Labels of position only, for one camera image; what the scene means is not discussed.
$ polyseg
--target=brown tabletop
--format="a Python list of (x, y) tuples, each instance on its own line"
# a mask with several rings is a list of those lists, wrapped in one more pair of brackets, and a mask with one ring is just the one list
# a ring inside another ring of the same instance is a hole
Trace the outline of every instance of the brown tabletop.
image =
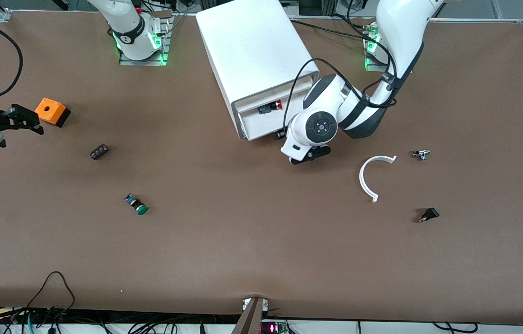
[[(261, 295), (290, 317), (523, 323), (523, 25), (430, 24), (376, 133), (340, 133), (298, 166), (282, 142), (238, 139), (193, 17), (156, 68), (117, 65), (98, 13), (0, 28), (25, 56), (0, 108), (49, 97), (72, 112), (44, 136), (5, 132), (0, 305), (26, 305), (60, 270), (78, 308), (239, 313)], [(358, 40), (297, 30), (357, 87), (378, 78)], [(2, 88), (16, 64), (0, 37)], [(101, 143), (111, 152), (93, 161)], [(427, 161), (408, 154), (421, 149)], [(381, 154), (398, 158), (367, 167), (373, 204), (358, 172)], [(441, 217), (417, 224), (427, 207)], [(68, 303), (54, 277), (34, 305)]]

